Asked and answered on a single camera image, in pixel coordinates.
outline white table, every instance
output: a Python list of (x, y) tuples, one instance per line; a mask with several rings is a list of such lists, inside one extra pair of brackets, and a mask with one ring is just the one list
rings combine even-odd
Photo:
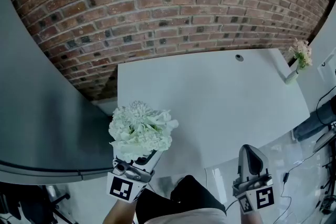
[[(238, 61), (236, 55), (244, 61)], [(261, 147), (309, 117), (278, 49), (204, 52), (118, 66), (118, 106), (141, 100), (180, 123), (156, 177), (193, 173)]]

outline hole in table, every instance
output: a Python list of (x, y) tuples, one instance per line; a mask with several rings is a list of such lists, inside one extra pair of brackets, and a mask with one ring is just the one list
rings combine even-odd
[(244, 57), (241, 56), (240, 54), (237, 54), (237, 55), (236, 55), (236, 59), (237, 59), (239, 62), (244, 61)]

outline person's leg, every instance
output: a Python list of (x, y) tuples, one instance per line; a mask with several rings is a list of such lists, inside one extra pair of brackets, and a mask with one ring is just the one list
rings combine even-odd
[(324, 128), (324, 125), (319, 119), (324, 124), (330, 124), (331, 122), (336, 121), (336, 115), (331, 109), (330, 101), (317, 109), (317, 111), (310, 113), (310, 117), (308, 119), (294, 128), (294, 138), (298, 141), (302, 141), (321, 131)]
[(161, 197), (148, 189), (145, 189), (140, 195), (135, 210), (139, 224), (144, 224), (153, 218), (186, 211), (188, 210), (179, 203)]
[(178, 183), (170, 199), (180, 202), (188, 210), (217, 208), (226, 213), (225, 206), (191, 175), (187, 175)]

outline brick wall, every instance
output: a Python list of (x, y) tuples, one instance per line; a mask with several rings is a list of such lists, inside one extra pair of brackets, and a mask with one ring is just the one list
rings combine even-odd
[(116, 95), (119, 63), (307, 39), (329, 0), (12, 0), (41, 50), (87, 98)]

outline white flower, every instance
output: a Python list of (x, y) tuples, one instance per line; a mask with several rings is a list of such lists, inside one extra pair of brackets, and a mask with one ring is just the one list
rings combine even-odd
[(154, 111), (147, 104), (135, 101), (128, 107), (117, 108), (109, 126), (115, 139), (110, 143), (126, 162), (150, 155), (152, 151), (166, 151), (172, 143), (171, 132), (178, 127), (169, 111)]
[(294, 47), (290, 47), (289, 51), (294, 52), (294, 58), (298, 59), (298, 68), (303, 69), (306, 66), (312, 66), (311, 47), (308, 47), (308, 41), (295, 40)]

